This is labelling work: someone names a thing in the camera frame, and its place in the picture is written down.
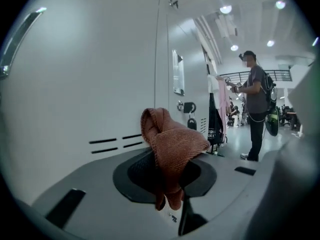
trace black slot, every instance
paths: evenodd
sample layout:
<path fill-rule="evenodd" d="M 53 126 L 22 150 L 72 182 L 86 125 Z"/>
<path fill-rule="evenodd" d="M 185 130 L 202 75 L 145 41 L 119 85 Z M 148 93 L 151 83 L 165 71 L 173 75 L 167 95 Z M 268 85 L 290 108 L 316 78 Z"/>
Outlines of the black slot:
<path fill-rule="evenodd" d="M 104 143 L 104 142 L 114 142 L 116 140 L 117 140 L 116 138 L 94 140 L 94 141 L 89 141 L 89 144 L 97 144 L 97 143 Z"/>
<path fill-rule="evenodd" d="M 245 168 L 245 167 L 242 167 L 242 166 L 239 166 L 239 167 L 235 168 L 234 170 L 239 172 L 239 173 L 248 174 L 248 175 L 251 175 L 251 176 L 255 175 L 255 173 L 256 173 L 256 170 Z"/>
<path fill-rule="evenodd" d="M 109 148 L 109 149 L 103 149 L 103 150 L 96 150 L 96 151 L 91 151 L 91 154 L 97 154 L 97 153 L 103 153 L 103 152 L 108 152 L 112 150 L 117 150 L 117 147 Z"/>
<path fill-rule="evenodd" d="M 139 144 L 142 144 L 143 142 L 137 142 L 137 143 L 133 143 L 133 144 L 129 144 L 129 145 L 125 145 L 123 146 L 124 148 L 128 148 L 128 147 L 132 147 L 132 146 L 135 146 L 135 145 L 139 145 Z"/>
<path fill-rule="evenodd" d="M 131 138 L 135 138 L 135 137 L 140 137 L 142 136 L 142 134 L 137 134 L 137 135 L 132 135 L 132 136 L 126 136 L 126 137 L 122 137 L 123 140 L 126 140 L 126 139 L 131 139 Z"/>
<path fill-rule="evenodd" d="M 45 218 L 58 228 L 63 229 L 77 206 L 84 198 L 86 192 L 71 189 L 45 216 Z"/>

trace brown knitted cloth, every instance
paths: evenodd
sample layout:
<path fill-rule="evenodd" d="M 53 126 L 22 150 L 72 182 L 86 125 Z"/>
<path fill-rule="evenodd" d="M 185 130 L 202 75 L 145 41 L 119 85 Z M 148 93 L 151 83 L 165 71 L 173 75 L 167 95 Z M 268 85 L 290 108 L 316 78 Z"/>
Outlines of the brown knitted cloth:
<path fill-rule="evenodd" d="M 163 208 L 165 195 L 170 207 L 178 210 L 184 194 L 180 176 L 188 161 L 207 150 L 210 143 L 200 132 L 173 121 L 164 108 L 145 109 L 140 124 L 142 137 L 152 147 L 156 167 L 161 171 L 161 182 L 155 182 L 155 207 Z"/>

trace gray t-shirt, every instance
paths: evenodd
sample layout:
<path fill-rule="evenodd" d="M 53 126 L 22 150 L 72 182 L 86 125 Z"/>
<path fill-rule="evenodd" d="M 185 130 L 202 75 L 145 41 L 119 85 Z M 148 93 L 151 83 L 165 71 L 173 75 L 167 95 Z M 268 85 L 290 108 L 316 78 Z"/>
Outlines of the gray t-shirt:
<path fill-rule="evenodd" d="M 251 68 L 248 80 L 243 84 L 243 86 L 253 86 L 255 81 L 260 82 L 262 88 L 266 90 L 265 72 L 259 65 L 255 65 Z M 246 95 L 246 108 L 247 111 L 252 114 L 264 113 L 268 110 L 267 97 L 261 88 L 257 94 Z"/>

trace black pants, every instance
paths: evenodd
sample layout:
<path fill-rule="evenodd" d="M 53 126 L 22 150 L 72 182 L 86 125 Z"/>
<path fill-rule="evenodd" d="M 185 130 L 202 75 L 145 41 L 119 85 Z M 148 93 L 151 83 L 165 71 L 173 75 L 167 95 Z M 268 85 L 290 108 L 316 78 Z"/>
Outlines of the black pants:
<path fill-rule="evenodd" d="M 252 148 L 248 154 L 248 160 L 250 161 L 259 161 L 259 152 L 262 146 L 262 134 L 264 131 L 265 121 L 267 112 L 264 113 L 250 113 L 248 119 L 250 120 L 250 132 L 251 132 L 251 142 Z"/>

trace white sneaker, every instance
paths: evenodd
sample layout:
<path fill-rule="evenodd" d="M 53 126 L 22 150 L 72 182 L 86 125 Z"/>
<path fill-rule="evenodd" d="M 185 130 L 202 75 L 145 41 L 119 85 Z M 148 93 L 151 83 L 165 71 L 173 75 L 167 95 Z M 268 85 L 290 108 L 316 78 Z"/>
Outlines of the white sneaker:
<path fill-rule="evenodd" d="M 244 160 L 247 160 L 247 159 L 248 159 L 248 154 L 242 153 L 242 154 L 240 155 L 240 157 L 241 157 L 242 159 L 244 159 Z"/>

